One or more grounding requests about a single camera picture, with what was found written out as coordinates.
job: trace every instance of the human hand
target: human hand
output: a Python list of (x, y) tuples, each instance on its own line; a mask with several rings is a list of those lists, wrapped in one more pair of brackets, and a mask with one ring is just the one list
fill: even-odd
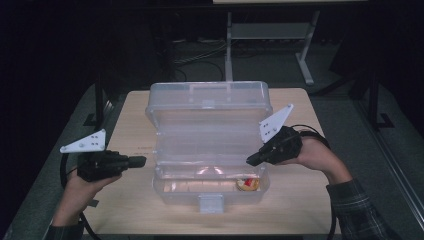
[(115, 182), (120, 177), (116, 176), (95, 182), (86, 182), (77, 175), (76, 170), (72, 171), (68, 176), (62, 200), (53, 216), (52, 226), (60, 227), (78, 224), (79, 214), (85, 210), (96, 194), (103, 187)]
[(297, 158), (283, 161), (278, 165), (300, 164), (312, 170), (322, 171), (331, 185), (352, 180), (345, 164), (319, 140), (302, 137), (302, 144)]

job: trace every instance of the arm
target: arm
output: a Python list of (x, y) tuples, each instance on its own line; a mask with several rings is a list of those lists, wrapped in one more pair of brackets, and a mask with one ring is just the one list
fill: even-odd
[(46, 239), (81, 239), (84, 225), (79, 221), (80, 213), (85, 210), (90, 201), (103, 187), (119, 178), (120, 176), (96, 182), (86, 182), (77, 176), (76, 171), (70, 173)]
[(281, 163), (301, 164), (322, 171), (328, 179), (327, 191), (340, 222), (343, 239), (401, 239), (384, 221), (367, 194), (353, 179), (345, 164), (320, 141), (302, 138), (297, 158)]

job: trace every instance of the sleeve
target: sleeve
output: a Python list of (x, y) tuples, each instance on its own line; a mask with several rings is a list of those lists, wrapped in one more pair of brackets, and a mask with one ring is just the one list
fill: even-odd
[(66, 227), (50, 226), (45, 240), (80, 240), (83, 233), (83, 222), (79, 222), (77, 225)]
[(328, 185), (327, 191), (343, 239), (401, 239), (387, 225), (356, 179)]

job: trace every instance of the clear plastic container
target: clear plastic container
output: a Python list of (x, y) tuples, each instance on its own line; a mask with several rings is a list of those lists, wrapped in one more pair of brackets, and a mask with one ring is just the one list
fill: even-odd
[[(158, 134), (155, 191), (167, 204), (199, 204), (203, 213), (258, 203), (269, 188), (268, 170), (246, 159), (262, 146), (259, 122), (271, 114), (264, 82), (153, 84), (146, 115)], [(236, 186), (255, 178), (255, 191)]]

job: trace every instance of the gray carpet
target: gray carpet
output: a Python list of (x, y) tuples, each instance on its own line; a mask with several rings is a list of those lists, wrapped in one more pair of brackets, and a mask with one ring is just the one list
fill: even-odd
[[(246, 52), (243, 52), (246, 57), (242, 57), (240, 54), (239, 57), (234, 58), (234, 79), (265, 81), (270, 87), (302, 87), (308, 92), (313, 92), (339, 78), (336, 74), (328, 71), (337, 46), (312, 46), (307, 62), (316, 84), (306, 87), (293, 55), (301, 45), (299, 43), (284, 44), (284, 47), (278, 49), (275, 49), (275, 44), (271, 45), (268, 44), (266, 47), (250, 46), (247, 53), (251, 53), (251, 56), (247, 57)], [(177, 49), (177, 53), (180, 54), (178, 57), (183, 59), (202, 53), (211, 46), (177, 47), (180, 47)], [(219, 80), (221, 78), (220, 71), (223, 71), (223, 60), (221, 55), (202, 60), (205, 63), (181, 66), (176, 72), (176, 77), (180, 81)], [(389, 171), (384, 154), (368, 130), (367, 123), (363, 121), (356, 103), (347, 97), (349, 87), (350, 85), (347, 84), (325, 97), (311, 98), (326, 137), (333, 150), (346, 162), (352, 174), (361, 181), (388, 224), (403, 239), (424, 239), (424, 232)], [(424, 199), (421, 187), (424, 170), (423, 139), (400, 112), (390, 93), (383, 89), (380, 98), (380, 110), (387, 113), (396, 126), (394, 129), (383, 129), (381, 135), (384, 136), (390, 149), (399, 159), (399, 165), (417, 194)], [(113, 132), (124, 100), (125, 94), (114, 102), (113, 111), (105, 121), (108, 136)], [(94, 103), (94, 90), (91, 87), (81, 99), (56, 146), (52, 149), (45, 166), (16, 215), (11, 225), (12, 234), (7, 239), (42, 239), (44, 236), (62, 193), (59, 181), (61, 158), (59, 148), (93, 132), (93, 127), (84, 127), (83, 124), (87, 116), (95, 112)], [(75, 159), (71, 158), (69, 166), (73, 165), (74, 161)], [(102, 239), (152, 239), (152, 236), (101, 237)], [(304, 236), (304, 239), (316, 240), (324, 239), (324, 237), (311, 235)]]

